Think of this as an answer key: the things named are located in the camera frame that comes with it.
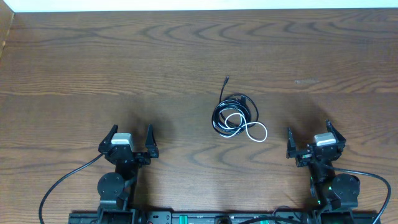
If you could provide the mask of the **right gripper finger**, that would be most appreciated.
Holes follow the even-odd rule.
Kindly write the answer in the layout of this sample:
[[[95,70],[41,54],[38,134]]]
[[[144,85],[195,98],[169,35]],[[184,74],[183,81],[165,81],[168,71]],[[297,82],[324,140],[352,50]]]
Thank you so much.
[[[345,139],[345,138],[343,137],[343,135],[342,135],[339,131],[337,131],[337,129],[332,125],[331,121],[330,121],[329,119],[326,119],[325,122],[326,122],[326,128],[327,128],[328,132],[329,132],[329,133],[332,133],[332,134],[334,135],[334,137],[335,137],[335,139],[336,139],[336,142],[337,142],[337,143],[341,143],[341,142],[345,143],[345,142],[346,142],[346,139]]]
[[[293,133],[290,128],[287,128],[287,135],[288,135],[288,141],[287,141],[287,152],[292,152],[296,150],[296,145],[295,141],[293,138]]]

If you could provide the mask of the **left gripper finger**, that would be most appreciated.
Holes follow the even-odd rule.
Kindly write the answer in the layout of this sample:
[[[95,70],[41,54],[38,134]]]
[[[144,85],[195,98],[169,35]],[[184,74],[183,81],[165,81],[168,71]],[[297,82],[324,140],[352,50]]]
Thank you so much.
[[[117,133],[118,131],[118,125],[114,124],[109,133],[105,136],[105,138],[100,142],[100,146],[105,146],[105,145],[110,145],[111,140],[113,136]]]
[[[149,125],[147,129],[147,137],[145,147],[149,152],[155,152],[157,150],[157,144],[154,137],[153,125]]]

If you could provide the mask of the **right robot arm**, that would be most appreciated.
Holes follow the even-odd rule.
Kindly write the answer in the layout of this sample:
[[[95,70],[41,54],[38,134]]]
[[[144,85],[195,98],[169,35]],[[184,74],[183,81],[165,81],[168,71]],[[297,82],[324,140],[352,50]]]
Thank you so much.
[[[307,223],[354,223],[353,208],[358,206],[360,180],[350,174],[335,174],[332,162],[343,152],[346,139],[329,120],[327,132],[314,136],[314,142],[300,149],[293,132],[287,130],[286,158],[294,158],[297,167],[308,167],[310,191],[318,205],[307,212]]]

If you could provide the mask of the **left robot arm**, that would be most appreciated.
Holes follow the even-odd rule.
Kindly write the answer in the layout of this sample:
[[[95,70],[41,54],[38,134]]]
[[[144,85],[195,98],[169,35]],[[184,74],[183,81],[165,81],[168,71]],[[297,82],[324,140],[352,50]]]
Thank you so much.
[[[135,152],[132,134],[118,133],[114,125],[100,142],[98,151],[105,159],[115,165],[114,172],[103,175],[98,181],[100,196],[97,223],[146,223],[147,214],[134,208],[134,199],[139,169],[149,165],[152,158],[158,158],[153,126],[147,129],[145,152]]]

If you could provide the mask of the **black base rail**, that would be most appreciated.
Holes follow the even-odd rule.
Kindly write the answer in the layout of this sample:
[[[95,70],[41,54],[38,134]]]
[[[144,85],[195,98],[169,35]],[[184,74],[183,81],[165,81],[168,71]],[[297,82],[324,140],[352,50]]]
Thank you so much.
[[[324,212],[315,213],[288,211],[287,209],[266,213],[193,213],[170,211],[130,212],[75,212],[70,213],[68,224],[84,223],[151,223],[151,224],[217,224],[242,223],[256,220],[257,223],[372,223],[376,212]]]

